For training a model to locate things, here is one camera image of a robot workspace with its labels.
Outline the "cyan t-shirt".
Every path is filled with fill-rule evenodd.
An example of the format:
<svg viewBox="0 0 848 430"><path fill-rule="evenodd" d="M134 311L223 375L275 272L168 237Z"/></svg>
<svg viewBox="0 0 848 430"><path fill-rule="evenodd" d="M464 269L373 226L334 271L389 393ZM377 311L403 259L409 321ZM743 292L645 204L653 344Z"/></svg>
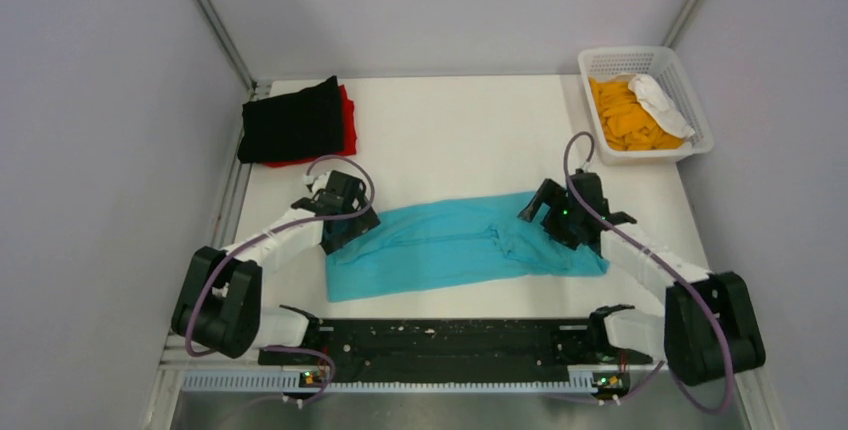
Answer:
<svg viewBox="0 0 848 430"><path fill-rule="evenodd" d="M600 277L609 263L571 249L518 213L520 192L441 200L381 214L380 224L327 256L327 298L338 303L523 276Z"/></svg>

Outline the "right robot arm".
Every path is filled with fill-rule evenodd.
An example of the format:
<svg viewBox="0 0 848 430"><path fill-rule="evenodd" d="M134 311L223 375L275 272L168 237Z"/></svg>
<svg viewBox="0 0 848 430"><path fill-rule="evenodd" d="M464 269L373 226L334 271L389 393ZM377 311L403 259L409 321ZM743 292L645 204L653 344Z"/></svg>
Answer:
<svg viewBox="0 0 848 430"><path fill-rule="evenodd" d="M612 362L632 350L665 362L687 386L717 380L727 368L739 373L765 364L744 279L686 261L631 215L610 211L597 174L579 170L564 185L544 180L518 216L530 222L542 208L541 226L553 241L625 270L663 307L660 316L627 304L593 311L586 347L594 359Z"/></svg>

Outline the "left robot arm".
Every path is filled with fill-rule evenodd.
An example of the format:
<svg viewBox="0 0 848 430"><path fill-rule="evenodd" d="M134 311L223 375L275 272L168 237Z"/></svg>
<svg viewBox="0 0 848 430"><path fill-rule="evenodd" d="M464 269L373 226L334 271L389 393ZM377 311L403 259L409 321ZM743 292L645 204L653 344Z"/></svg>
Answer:
<svg viewBox="0 0 848 430"><path fill-rule="evenodd" d="M319 354L320 336L304 311L262 301L270 276L300 254L321 249L330 256L376 228L374 185L367 173L338 170L308 175L310 194L247 239L224 248L204 246L191 257L171 329L187 353L235 359L250 348L282 347L297 363Z"/></svg>

